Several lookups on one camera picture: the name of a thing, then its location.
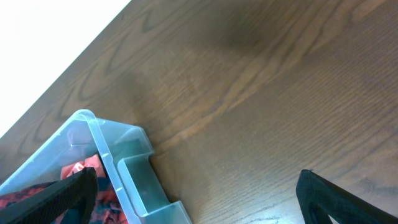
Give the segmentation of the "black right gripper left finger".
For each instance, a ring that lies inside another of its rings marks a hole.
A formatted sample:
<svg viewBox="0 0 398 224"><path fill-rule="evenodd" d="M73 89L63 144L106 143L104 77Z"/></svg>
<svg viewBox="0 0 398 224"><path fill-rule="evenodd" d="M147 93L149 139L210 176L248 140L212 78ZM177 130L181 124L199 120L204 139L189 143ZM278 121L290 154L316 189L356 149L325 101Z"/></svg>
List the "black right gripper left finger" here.
<svg viewBox="0 0 398 224"><path fill-rule="evenodd" d="M97 193L95 169L87 167L1 210L1 223L52 223L68 210L75 223L88 223Z"/></svg>

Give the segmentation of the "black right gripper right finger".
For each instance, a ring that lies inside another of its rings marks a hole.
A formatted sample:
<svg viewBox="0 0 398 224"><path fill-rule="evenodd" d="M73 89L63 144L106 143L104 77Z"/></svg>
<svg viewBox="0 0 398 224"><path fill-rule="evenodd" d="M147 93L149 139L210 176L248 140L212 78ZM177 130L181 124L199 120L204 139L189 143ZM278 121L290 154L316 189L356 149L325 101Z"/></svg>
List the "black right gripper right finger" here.
<svg viewBox="0 0 398 224"><path fill-rule="evenodd" d="M367 203L341 187L302 170L296 196L305 223L397 223L397 217Z"/></svg>

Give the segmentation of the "red navy plaid shirt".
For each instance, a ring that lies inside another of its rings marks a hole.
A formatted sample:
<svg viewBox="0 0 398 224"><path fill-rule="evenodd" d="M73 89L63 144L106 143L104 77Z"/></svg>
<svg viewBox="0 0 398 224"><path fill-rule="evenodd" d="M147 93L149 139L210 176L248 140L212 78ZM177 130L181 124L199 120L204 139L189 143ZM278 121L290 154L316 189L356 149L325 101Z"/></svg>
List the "red navy plaid shirt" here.
<svg viewBox="0 0 398 224"><path fill-rule="evenodd" d="M91 213L89 223L94 224L126 224L127 218L121 208L116 192L107 177L98 177L98 193L96 205ZM32 185L21 191L1 196L1 210L42 191L55 182Z"/></svg>

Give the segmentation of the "salmon pink garment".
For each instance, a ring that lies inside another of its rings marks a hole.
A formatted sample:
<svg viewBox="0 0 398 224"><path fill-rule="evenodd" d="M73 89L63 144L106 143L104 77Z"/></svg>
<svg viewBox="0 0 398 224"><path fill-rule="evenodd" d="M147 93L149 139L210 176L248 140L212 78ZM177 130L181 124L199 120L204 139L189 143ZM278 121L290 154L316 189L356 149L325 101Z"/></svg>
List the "salmon pink garment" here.
<svg viewBox="0 0 398 224"><path fill-rule="evenodd" d="M98 177L106 177L102 162L97 154L86 158L84 161L79 161L74 164L67 165L61 169L60 178L66 179L67 177L82 171L84 168L92 167L95 169Z"/></svg>

